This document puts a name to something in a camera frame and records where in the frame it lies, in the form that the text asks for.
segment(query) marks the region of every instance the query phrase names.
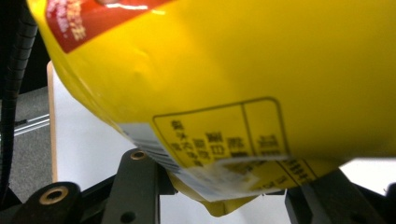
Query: black corrugated tube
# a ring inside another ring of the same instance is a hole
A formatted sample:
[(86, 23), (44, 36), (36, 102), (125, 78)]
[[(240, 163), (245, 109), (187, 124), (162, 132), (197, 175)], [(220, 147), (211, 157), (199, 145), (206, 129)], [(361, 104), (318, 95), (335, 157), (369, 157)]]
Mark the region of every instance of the black corrugated tube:
[(1, 108), (1, 153), (0, 153), (0, 200), (3, 204), (7, 194), (14, 148), (14, 128), (17, 99), (24, 71), (35, 42), (37, 26), (25, 4), (22, 5), (18, 31), (12, 46), (11, 57), (5, 76), (5, 88)]

